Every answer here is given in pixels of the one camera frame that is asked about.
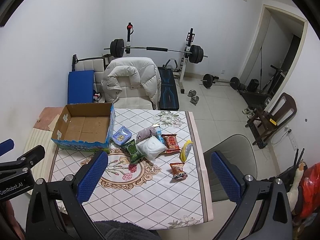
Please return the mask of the orange snack pack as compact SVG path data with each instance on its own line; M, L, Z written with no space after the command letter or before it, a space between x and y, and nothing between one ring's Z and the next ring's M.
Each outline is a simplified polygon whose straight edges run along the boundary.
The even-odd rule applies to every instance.
M173 179L185 180L188 177L188 174L183 170L184 163L171 163L170 167L172 169Z

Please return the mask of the yellow clear pouch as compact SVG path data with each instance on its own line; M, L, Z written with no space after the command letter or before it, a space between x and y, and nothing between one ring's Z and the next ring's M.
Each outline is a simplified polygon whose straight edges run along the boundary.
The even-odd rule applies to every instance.
M184 143L181 152L180 152L180 161L182 163L185 163L188 159L190 151L193 149L193 142L191 140L188 140Z

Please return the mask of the green wet wipe pack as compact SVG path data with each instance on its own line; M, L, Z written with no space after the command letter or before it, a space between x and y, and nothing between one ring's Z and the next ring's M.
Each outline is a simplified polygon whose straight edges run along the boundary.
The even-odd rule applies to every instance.
M132 139L121 146L121 149L127 152L130 155L130 164L136 164L138 163L142 158L144 158L144 155L139 152L136 146L135 139Z

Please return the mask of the blue cartoon tissue pack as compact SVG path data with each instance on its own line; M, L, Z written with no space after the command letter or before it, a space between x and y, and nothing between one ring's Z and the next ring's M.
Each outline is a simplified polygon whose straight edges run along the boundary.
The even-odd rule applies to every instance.
M116 133L112 135L112 140L116 145L122 146L126 144L131 137L132 133L130 132L130 130L127 129L125 126L121 126L121 128L118 129Z

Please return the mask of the red floral snack pack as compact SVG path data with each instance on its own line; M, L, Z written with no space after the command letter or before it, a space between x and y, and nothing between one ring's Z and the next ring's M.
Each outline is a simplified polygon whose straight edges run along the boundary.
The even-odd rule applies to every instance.
M175 134L163 134L162 138L167 147L167 150L165 150L166 154L175 154L180 152L180 147L178 145Z

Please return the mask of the white clear plastic bag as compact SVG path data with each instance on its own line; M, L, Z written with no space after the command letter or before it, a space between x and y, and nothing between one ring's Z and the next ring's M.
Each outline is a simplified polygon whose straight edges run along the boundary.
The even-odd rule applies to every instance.
M137 150L144 155L150 162L154 162L156 158L168 148L161 143L155 136L143 140L137 144Z

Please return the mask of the long blue snack pack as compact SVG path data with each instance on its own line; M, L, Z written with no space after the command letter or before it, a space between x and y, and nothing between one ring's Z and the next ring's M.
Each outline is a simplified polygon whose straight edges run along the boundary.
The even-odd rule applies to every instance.
M162 137L162 130L160 124L153 124L151 127L155 129L155 137L163 144L165 144L164 139Z

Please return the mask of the patterned floral tablecloth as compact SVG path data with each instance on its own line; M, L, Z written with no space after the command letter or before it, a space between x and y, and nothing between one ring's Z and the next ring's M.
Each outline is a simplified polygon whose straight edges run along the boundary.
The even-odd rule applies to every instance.
M194 116L185 111L115 109L114 121L103 134L126 127L136 135L151 125L163 134L174 134L179 146L191 141L183 170L187 178L173 178L172 163L179 155L161 154L154 161L130 163L130 156L114 143L108 163L84 208L92 220L130 222L145 229L175 229L213 220L212 198L203 150Z

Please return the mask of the red plastic bag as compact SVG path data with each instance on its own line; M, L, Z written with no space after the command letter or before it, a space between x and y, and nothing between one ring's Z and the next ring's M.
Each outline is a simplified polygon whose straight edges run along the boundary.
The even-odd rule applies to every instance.
M300 219L307 218L319 207L319 167L320 163L316 163L306 169L300 181L303 196L302 210L298 215Z

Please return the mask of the chrome dumbbell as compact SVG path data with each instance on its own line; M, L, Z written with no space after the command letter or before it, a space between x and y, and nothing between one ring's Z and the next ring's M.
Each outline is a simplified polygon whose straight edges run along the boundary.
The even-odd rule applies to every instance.
M190 98L190 102L193 104L193 105L197 105L198 101L199 101L199 96L195 95L195 96L192 96Z
M196 94L197 94L197 92L196 92L196 90L194 90L194 89L191 89L191 90L189 90L189 92L188 92L188 96L189 96L190 98L192 98L193 96L196 96Z

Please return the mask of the blue folded mat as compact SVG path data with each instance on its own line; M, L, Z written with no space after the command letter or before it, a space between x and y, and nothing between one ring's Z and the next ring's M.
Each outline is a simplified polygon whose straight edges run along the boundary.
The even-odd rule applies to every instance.
M68 74L68 104L93 102L94 70L81 70Z

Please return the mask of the beige padded chair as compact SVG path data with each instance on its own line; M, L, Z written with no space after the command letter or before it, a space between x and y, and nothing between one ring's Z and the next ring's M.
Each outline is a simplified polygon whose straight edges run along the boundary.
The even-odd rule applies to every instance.
M72 58L72 71L93 70L94 102L106 102L105 94L101 85L103 74L109 63L114 60L113 56L89 57L78 59L76 54ZM143 87L133 88L129 77L120 77L119 84L122 92L119 99L114 103L116 108L129 109L153 109L152 102L145 94Z

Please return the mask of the floor barbell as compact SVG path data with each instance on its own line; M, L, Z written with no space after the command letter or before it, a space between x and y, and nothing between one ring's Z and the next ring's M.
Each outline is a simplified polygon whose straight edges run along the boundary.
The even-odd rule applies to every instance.
M240 80L237 77L232 77L229 81L220 80L218 76L213 76L212 74L205 74L201 79L202 84L206 89L212 87L216 83L226 83L229 84L234 90L237 90L240 86Z

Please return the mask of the white squat rack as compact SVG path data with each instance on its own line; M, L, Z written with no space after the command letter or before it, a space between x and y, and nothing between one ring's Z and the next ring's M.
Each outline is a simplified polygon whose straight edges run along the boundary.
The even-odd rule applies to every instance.
M127 30L127 37L126 37L126 42L125 42L125 47L124 47L124 51L126 53L127 56L129 56L129 54L131 53L131 49L145 49L146 47L132 47L131 46L131 35L134 32L133 29L133 24L131 22L129 22L126 26L126 30ZM190 31L187 34L187 38L185 41L185 46L184 46L184 51L178 51L178 50L171 50L171 49L161 49L157 51L162 51L162 52L177 52L177 53L183 53L183 56L181 58L180 61L180 65L176 64L176 68L173 70L173 74L174 74L174 78L176 78L178 80L178 86L180 89L180 92L182 94L185 93L185 89L183 87L183 78L184 78L184 74L185 74L185 69L187 66L187 63L189 61L189 51L191 49L191 45L194 41L194 32L193 32L193 28L190 29Z

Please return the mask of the barbell on rack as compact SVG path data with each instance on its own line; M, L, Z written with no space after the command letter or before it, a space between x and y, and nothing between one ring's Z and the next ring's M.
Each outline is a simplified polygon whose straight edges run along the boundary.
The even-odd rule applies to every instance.
M207 57L207 55L204 54L204 50L202 47L197 45L191 45L189 50L175 50L175 49L168 49L163 47L127 47L124 44L124 40L121 39L115 39L110 43L109 48L104 48L104 50L109 50L110 54L113 57L123 57L125 50L132 50L132 49L140 49L140 50L148 50L148 51L160 51L160 52L175 52L175 53L182 53L187 56L189 61L194 64L198 64L202 62L204 57Z

